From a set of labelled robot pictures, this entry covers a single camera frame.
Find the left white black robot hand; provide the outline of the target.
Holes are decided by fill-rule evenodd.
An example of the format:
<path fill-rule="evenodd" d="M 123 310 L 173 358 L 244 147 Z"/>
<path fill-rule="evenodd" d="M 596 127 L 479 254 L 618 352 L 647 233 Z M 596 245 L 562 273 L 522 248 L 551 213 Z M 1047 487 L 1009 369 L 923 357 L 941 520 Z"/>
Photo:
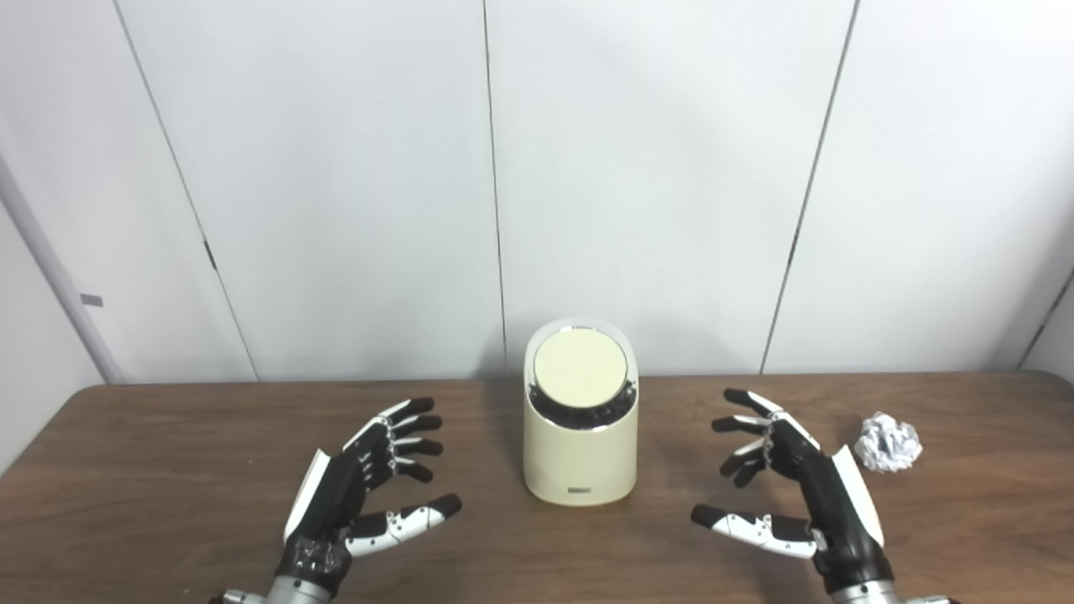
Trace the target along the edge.
<path fill-rule="evenodd" d="M 410 398 L 376 413 L 335 455 L 318 450 L 284 524 L 284 551 L 268 603 L 330 603 L 357 558 L 400 546 L 461 510 L 449 493 L 400 510 L 364 513 L 366 497 L 393 477 L 430 484 L 433 471 L 415 455 L 439 456 L 422 437 L 442 426 L 433 398 Z"/>

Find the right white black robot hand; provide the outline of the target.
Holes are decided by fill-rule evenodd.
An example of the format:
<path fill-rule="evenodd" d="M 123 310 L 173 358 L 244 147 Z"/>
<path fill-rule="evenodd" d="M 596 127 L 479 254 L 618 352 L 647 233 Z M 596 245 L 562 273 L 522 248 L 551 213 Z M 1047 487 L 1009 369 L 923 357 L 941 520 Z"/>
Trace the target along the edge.
<path fill-rule="evenodd" d="M 825 454 L 790 413 L 758 393 L 727 388 L 722 396 L 753 413 L 717 418 L 714 431 L 757 435 L 722 463 L 722 476 L 743 488 L 774 471 L 797 481 L 808 517 L 697 504 L 691 520 L 768 553 L 810 560 L 833 603 L 898 603 L 879 513 L 850 449 Z"/>

